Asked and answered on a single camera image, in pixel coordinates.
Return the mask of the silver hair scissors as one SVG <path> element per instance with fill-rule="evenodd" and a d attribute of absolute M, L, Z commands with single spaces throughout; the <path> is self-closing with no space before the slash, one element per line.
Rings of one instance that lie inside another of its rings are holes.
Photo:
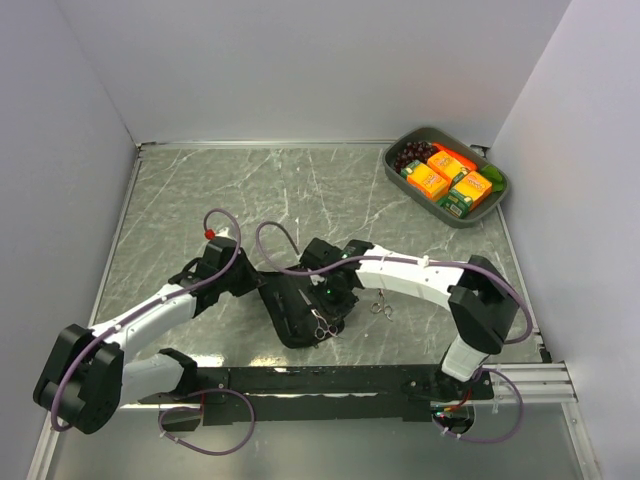
<path fill-rule="evenodd" d="M 310 313 L 316 319 L 316 327 L 314 330 L 315 338 L 318 341 L 326 340 L 328 337 L 336 338 L 338 336 L 338 328 L 327 321 L 327 319 L 320 313 L 320 311 L 301 289 L 299 289 L 299 293 L 306 303 L 307 307 L 310 309 Z"/>
<path fill-rule="evenodd" d="M 392 320 L 393 307 L 387 302 L 384 291 L 378 290 L 377 300 L 370 306 L 370 312 L 374 315 L 383 315 L 387 320 Z"/>

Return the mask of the black zippered tool case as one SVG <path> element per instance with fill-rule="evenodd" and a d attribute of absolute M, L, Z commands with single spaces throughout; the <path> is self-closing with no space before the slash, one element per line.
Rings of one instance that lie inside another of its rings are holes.
<path fill-rule="evenodd" d="M 322 341 L 314 336 L 316 319 L 302 299 L 301 289 L 327 321 L 338 328 L 345 328 L 345 320 L 332 320 L 321 308 L 319 301 L 309 291 L 312 281 L 308 277 L 295 277 L 278 272 L 262 272 L 265 284 L 258 288 L 260 297 L 279 340 L 290 349 L 315 347 Z"/>

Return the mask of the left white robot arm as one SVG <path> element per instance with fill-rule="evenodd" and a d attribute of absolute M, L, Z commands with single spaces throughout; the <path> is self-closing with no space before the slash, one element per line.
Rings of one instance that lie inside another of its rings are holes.
<path fill-rule="evenodd" d="M 241 297 L 263 283 L 234 239 L 210 240 L 202 256 L 127 312 L 91 328 L 63 329 L 36 382 L 34 402 L 50 412 L 58 430 L 92 434 L 125 404 L 156 394 L 189 400 L 198 387 L 194 359 L 173 348 L 146 360 L 137 354 L 215 305 L 222 294 Z"/>

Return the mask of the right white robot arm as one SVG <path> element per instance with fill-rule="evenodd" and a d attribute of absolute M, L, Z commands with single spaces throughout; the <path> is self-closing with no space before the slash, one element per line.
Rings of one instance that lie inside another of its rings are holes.
<path fill-rule="evenodd" d="M 438 390 L 459 398 L 487 360 L 499 354 L 515 320 L 519 304 L 513 290 L 486 258 L 466 262 L 432 261 L 352 240 L 340 249 L 313 239 L 300 257 L 303 268 L 322 273 L 332 286 L 388 290 L 419 298 L 448 310 L 457 334 L 436 375 Z"/>

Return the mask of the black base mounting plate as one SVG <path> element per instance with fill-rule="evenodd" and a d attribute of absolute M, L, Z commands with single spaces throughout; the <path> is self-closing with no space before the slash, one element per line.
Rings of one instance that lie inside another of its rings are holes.
<path fill-rule="evenodd" d="M 204 424 L 230 425 L 248 421 L 245 395 L 258 421 L 360 420 L 399 418 L 429 422 L 437 405 L 494 398 L 487 373 L 463 383 L 434 364 L 308 367 L 205 367 L 197 374 L 195 394 L 156 393 L 143 405 L 203 406 Z"/>

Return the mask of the orange juice carton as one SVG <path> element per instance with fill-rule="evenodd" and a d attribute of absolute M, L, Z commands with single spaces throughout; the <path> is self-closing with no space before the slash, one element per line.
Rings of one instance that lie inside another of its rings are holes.
<path fill-rule="evenodd" d="M 465 218 L 493 190 L 490 180 L 472 171 L 453 185 L 441 201 L 441 207 L 456 218 Z"/>
<path fill-rule="evenodd" d="M 433 202 L 438 202 L 448 192 L 447 181 L 419 160 L 409 163 L 400 175 Z"/>
<path fill-rule="evenodd" d="M 432 155 L 427 160 L 427 165 L 441 176 L 449 187 L 470 173 L 467 166 L 445 151 L 439 151 Z"/>

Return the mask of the dark red grapes bunch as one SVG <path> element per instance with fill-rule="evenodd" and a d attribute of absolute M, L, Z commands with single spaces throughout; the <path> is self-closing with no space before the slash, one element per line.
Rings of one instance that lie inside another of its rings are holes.
<path fill-rule="evenodd" d="M 408 142 L 396 155 L 393 163 L 394 170 L 400 174 L 412 162 L 419 161 L 426 164 L 428 159 L 438 152 L 439 149 L 430 142 Z"/>

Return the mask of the grey plastic tray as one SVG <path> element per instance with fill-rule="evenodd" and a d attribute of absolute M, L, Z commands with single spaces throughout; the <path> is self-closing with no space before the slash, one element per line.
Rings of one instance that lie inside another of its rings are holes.
<path fill-rule="evenodd" d="M 498 173 L 501 177 L 502 189 L 498 192 L 490 193 L 488 197 L 465 218 L 456 218 L 450 212 L 447 212 L 444 208 L 428 199 L 423 193 L 420 193 L 418 189 L 411 186 L 399 173 L 396 172 L 394 163 L 398 155 L 404 151 L 408 143 L 418 143 L 420 141 L 439 143 L 444 147 L 453 150 L 455 153 L 461 154 L 466 159 L 475 163 L 480 169 L 489 166 L 491 171 Z M 489 162 L 470 146 L 435 127 L 420 127 L 400 137 L 387 148 L 383 154 L 381 163 L 388 179 L 404 194 L 448 226 L 457 229 L 470 228 L 478 224 L 487 215 L 497 209 L 511 188 L 511 181 L 504 171 Z"/>

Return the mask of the orange carrot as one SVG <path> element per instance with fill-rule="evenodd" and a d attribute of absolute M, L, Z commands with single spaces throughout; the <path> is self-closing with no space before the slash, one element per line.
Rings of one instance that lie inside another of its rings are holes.
<path fill-rule="evenodd" d="M 458 162 L 460 162 L 462 165 L 464 165 L 467 169 L 469 169 L 470 171 L 476 171 L 477 170 L 477 165 L 469 160 L 467 157 L 465 157 L 464 155 L 456 152 L 455 150 L 452 150 L 440 143 L 437 142 L 433 142 L 432 145 L 434 147 L 437 147 L 440 151 L 443 151 L 445 153 L 447 153 L 448 155 L 450 155 L 451 157 L 455 158 Z"/>

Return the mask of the green leaf vegetable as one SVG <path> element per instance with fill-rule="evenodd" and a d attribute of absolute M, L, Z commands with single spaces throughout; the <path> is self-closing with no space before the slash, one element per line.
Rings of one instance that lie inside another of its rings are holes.
<path fill-rule="evenodd" d="M 502 192 L 506 188 L 506 180 L 501 171 L 494 165 L 485 165 L 479 169 L 479 173 L 482 177 L 487 179 L 492 184 L 493 192 Z"/>

